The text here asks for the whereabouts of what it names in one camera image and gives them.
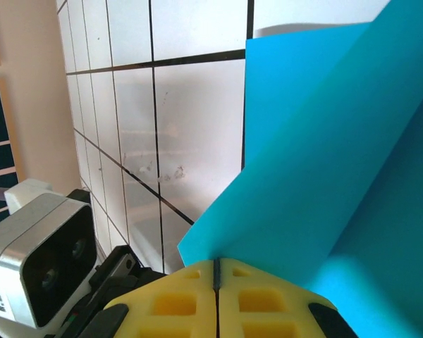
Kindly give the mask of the blue paper sheet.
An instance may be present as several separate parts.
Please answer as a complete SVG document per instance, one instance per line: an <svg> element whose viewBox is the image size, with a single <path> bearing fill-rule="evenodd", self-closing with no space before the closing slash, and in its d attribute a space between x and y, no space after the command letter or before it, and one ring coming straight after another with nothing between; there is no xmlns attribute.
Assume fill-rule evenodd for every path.
<svg viewBox="0 0 423 338"><path fill-rule="evenodd" d="M245 167L178 249L321 294L360 338L423 338L423 0L247 41Z"/></svg>

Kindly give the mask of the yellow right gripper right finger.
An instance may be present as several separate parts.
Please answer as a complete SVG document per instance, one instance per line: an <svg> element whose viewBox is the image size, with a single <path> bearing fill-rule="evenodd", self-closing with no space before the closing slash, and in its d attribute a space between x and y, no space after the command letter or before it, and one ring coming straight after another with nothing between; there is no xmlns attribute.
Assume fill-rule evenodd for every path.
<svg viewBox="0 0 423 338"><path fill-rule="evenodd" d="M220 338L356 338L328 299L232 258L216 263Z"/></svg>

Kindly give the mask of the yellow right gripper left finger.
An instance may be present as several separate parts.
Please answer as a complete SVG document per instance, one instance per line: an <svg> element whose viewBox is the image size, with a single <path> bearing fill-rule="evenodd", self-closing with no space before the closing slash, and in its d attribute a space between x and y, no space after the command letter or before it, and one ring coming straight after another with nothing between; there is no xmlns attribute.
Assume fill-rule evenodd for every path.
<svg viewBox="0 0 423 338"><path fill-rule="evenodd" d="M213 279L202 261L118 296L80 338L216 338Z"/></svg>

